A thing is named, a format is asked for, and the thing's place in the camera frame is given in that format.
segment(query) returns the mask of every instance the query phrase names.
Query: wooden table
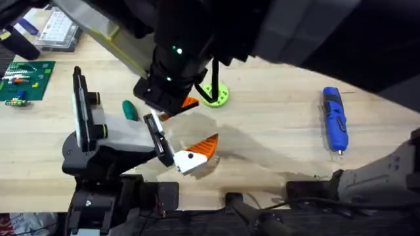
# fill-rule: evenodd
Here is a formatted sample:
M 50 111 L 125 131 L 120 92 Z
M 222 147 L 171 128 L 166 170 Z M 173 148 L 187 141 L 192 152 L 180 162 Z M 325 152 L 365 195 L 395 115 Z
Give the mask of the wooden table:
M 0 212 L 67 211 L 75 182 L 61 171 L 62 144 L 74 131 L 74 66 L 86 75 L 89 90 L 101 93 L 107 113 L 123 116 L 126 99 L 148 112 L 133 96 L 138 76 L 86 34 L 74 53 L 45 53 L 39 60 L 56 61 L 44 99 L 28 108 L 0 106 Z M 287 181 L 328 179 L 339 168 L 370 163 L 420 126 L 418 113 L 291 66 L 250 58 L 221 66 L 220 80 L 230 89 L 224 107 L 202 105 L 164 124 L 175 149 L 219 133 L 208 165 L 182 176 L 154 159 L 130 171 L 148 181 L 179 182 L 179 209 L 220 208 L 228 191 L 248 193 L 252 205 L 271 205 L 284 197 Z M 320 107 L 326 86 L 338 87 L 345 105 L 350 145 L 343 158 L 327 147 Z M 196 91 L 191 95 L 199 98 Z

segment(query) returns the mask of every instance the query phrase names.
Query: green handle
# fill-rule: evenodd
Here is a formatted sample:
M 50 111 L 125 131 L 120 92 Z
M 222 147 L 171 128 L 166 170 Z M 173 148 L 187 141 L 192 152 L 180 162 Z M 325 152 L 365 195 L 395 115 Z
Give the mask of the green handle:
M 125 118 L 132 121 L 138 121 L 137 109 L 130 101 L 125 100 L 123 102 L 123 111 L 125 114 Z

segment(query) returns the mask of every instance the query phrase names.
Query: yellow strip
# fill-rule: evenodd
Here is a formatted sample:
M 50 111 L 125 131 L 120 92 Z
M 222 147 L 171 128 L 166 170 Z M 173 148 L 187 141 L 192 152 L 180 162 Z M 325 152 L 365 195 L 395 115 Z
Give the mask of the yellow strip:
M 102 128 L 104 128 L 104 138 L 106 137 L 106 127 L 105 125 L 102 125 Z
M 129 63 L 131 63 L 136 69 L 141 71 L 142 73 L 146 73 L 143 68 L 141 68 L 129 55 L 125 54 L 119 47 L 117 47 L 112 41 L 114 40 L 114 37 L 117 35 L 117 32 L 119 29 L 115 30 L 109 38 L 105 37 L 103 34 L 101 34 L 99 31 L 91 28 L 92 32 L 97 34 L 99 37 L 101 37 L 105 42 L 107 42 L 118 54 L 122 57 L 124 57 Z
M 12 34 L 9 31 L 5 31 L 2 34 L 0 34 L 0 40 L 5 40 L 8 37 L 10 37 Z

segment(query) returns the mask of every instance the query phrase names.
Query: blue screwdriver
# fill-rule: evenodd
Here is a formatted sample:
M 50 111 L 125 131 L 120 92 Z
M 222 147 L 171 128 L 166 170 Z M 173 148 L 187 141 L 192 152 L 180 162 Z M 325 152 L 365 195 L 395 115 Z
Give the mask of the blue screwdriver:
M 323 94 L 329 147 L 342 155 L 348 145 L 347 120 L 344 115 L 343 101 L 337 88 L 326 87 Z

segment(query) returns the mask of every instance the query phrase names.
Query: orange object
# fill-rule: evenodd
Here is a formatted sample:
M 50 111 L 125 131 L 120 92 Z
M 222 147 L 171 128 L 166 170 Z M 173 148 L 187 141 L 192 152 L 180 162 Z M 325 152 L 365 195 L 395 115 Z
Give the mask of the orange object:
M 191 104 L 195 104 L 196 102 L 198 102 L 198 99 L 195 99 L 193 97 L 187 97 L 187 98 L 185 98 L 185 101 L 182 104 L 181 108 L 185 108 L 186 106 L 189 106 Z
M 198 103 L 198 99 L 195 99 L 193 97 L 187 97 L 187 98 L 185 98 L 185 101 L 182 104 L 181 108 L 185 108 L 186 106 L 189 106 L 189 105 L 195 104 L 195 103 Z M 171 116 L 166 114 L 166 113 L 159 116 L 159 119 L 162 122 L 167 121 L 169 118 L 171 118 Z
M 186 149 L 186 151 L 203 154 L 207 157 L 207 160 L 209 160 L 216 151 L 218 140 L 219 135 L 215 134 L 211 137 L 208 137 L 206 140 L 199 142 L 198 144 L 194 144 L 193 146 Z

